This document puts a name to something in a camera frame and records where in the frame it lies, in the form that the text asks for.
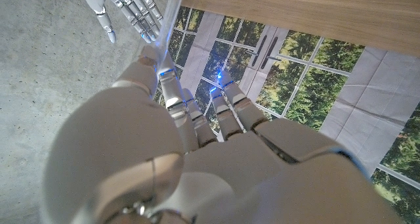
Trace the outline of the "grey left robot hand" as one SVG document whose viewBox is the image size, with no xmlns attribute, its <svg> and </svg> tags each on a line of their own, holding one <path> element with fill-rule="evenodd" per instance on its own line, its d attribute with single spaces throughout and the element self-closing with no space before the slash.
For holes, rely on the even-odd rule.
<svg viewBox="0 0 420 224">
<path fill-rule="evenodd" d="M 156 51 L 62 125 L 45 167 L 44 223 L 399 223 L 336 141 L 248 99 L 223 142 L 183 135 L 154 102 Z"/>
</svg>

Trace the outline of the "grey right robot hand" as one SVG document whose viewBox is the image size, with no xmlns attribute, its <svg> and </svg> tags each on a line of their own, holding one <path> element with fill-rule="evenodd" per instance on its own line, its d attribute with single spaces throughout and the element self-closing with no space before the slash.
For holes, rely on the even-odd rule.
<svg viewBox="0 0 420 224">
<path fill-rule="evenodd" d="M 112 43 L 116 42 L 116 33 L 106 11 L 106 0 L 86 0 L 88 6 L 95 12 L 100 25 L 107 33 Z M 159 36 L 159 27 L 163 15 L 154 0 L 110 0 L 126 17 L 132 27 L 140 34 L 146 43 L 151 43 Z"/>
</svg>

